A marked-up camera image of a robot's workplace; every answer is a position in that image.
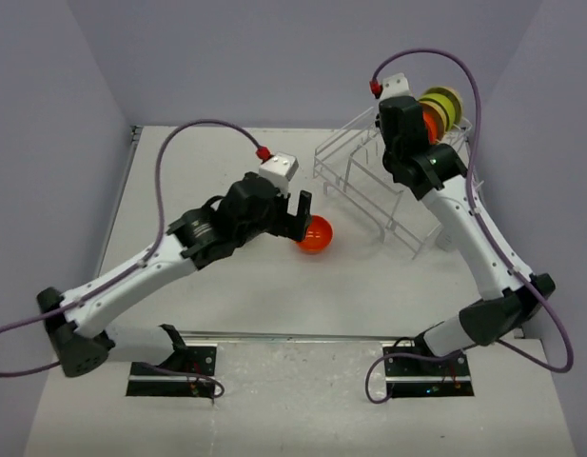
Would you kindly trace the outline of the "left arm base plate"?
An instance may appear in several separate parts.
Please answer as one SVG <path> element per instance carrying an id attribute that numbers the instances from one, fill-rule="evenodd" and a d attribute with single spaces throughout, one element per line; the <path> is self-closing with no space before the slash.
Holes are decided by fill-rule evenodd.
<path id="1" fill-rule="evenodd" d="M 216 380 L 217 346 L 192 345 L 158 367 L 134 362 L 126 397 L 193 398 L 214 401 L 225 393 Z"/>

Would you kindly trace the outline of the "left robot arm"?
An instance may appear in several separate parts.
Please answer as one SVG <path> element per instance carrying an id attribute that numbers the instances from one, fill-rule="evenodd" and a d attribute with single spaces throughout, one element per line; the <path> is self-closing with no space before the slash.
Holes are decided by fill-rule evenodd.
<path id="1" fill-rule="evenodd" d="M 231 256 L 268 233 L 301 242 L 311 222 L 312 194 L 299 194 L 297 211 L 289 197 L 255 172 L 184 212 L 156 243 L 122 265 L 79 288 L 49 287 L 36 297 L 58 362 L 69 378 L 85 375 L 108 360 L 116 336 L 108 326 L 155 291 Z"/>

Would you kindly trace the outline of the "orange bowl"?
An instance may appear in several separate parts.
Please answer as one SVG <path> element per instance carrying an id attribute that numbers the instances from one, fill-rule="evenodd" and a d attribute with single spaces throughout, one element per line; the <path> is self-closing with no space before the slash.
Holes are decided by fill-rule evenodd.
<path id="1" fill-rule="evenodd" d="M 313 215 L 306 235 L 297 248 L 306 254 L 323 252 L 332 242 L 334 231 L 331 224 L 319 215 Z"/>
<path id="2" fill-rule="evenodd" d="M 431 145 L 435 145 L 439 141 L 438 124 L 434 117 L 427 111 L 422 113 L 423 122 L 427 131 L 428 141 Z"/>

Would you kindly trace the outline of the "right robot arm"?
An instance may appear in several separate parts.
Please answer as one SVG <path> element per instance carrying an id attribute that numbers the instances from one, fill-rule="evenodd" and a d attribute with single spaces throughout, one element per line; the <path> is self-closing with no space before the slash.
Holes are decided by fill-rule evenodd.
<path id="1" fill-rule="evenodd" d="M 447 355 L 473 345 L 488 346 L 527 322 L 538 312 L 538 299 L 549 297 L 556 285 L 549 274 L 535 274 L 524 262 L 508 267 L 499 258 L 480 228 L 491 227 L 492 220 L 479 220 L 482 203 L 466 193 L 466 166 L 450 145 L 430 143 L 416 99 L 390 97 L 378 108 L 384 168 L 440 221 L 479 292 L 477 302 L 416 337 L 414 365 L 433 374 L 446 364 Z"/>

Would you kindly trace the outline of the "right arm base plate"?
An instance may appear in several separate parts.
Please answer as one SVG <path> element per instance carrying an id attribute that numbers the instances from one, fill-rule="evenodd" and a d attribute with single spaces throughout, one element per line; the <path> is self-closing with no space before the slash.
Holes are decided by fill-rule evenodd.
<path id="1" fill-rule="evenodd" d="M 390 356 L 383 364 L 387 393 L 392 398 L 475 395 L 470 368 L 464 355 L 440 362 Z"/>

